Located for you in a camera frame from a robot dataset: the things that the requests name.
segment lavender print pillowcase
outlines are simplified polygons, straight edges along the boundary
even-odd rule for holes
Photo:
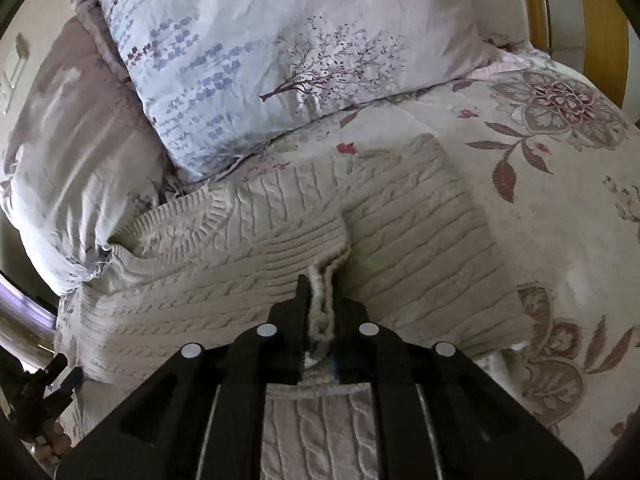
[[[469,0],[99,0],[180,177],[279,134],[488,63]]]

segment pillowcase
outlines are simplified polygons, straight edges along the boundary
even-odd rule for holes
[[[469,0],[99,0],[180,176],[279,134],[487,64]]]
[[[127,67],[118,53],[118,46],[111,37],[107,22],[104,21],[100,1],[69,0],[69,3],[78,21],[82,23],[82,26],[93,38],[95,47],[98,49],[98,52],[109,69],[120,81],[129,85],[132,90],[135,90],[135,87],[131,83]]]
[[[0,182],[2,209],[56,294],[89,280],[108,238],[162,202],[170,170],[135,93],[71,19],[10,135]]]

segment light switch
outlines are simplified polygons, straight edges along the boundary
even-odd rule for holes
[[[11,102],[11,96],[14,94],[14,87],[9,83],[4,71],[0,72],[0,112],[6,113]]]
[[[20,34],[15,38],[14,44],[12,44],[11,50],[7,55],[4,62],[4,74],[9,81],[12,88],[15,88],[18,83],[18,78],[22,73],[25,63],[27,62],[27,49],[26,44]]]

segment white screw cap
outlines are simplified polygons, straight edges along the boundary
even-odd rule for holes
[[[278,331],[277,327],[271,323],[263,323],[258,327],[258,335],[262,337],[271,337]]]
[[[441,341],[436,345],[436,352],[443,357],[452,357],[456,353],[456,347],[448,341]]]
[[[201,352],[202,348],[196,343],[189,343],[188,345],[183,346],[182,350],[180,350],[182,357],[186,357],[187,359],[198,357]]]
[[[380,328],[375,323],[363,323],[360,325],[358,330],[360,330],[360,333],[362,335],[369,336],[376,335],[378,332],[380,332]]]

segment cable knit pattern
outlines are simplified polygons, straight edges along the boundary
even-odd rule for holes
[[[293,295],[300,272],[318,306],[310,337],[331,341],[338,265],[345,294],[407,341],[446,338],[476,356],[529,337],[485,218],[431,136],[209,184],[112,243],[111,265],[61,313],[56,347],[122,388],[184,343],[233,341]],[[262,478],[376,478],[369,389],[337,388],[322,366],[305,384],[268,388]]]

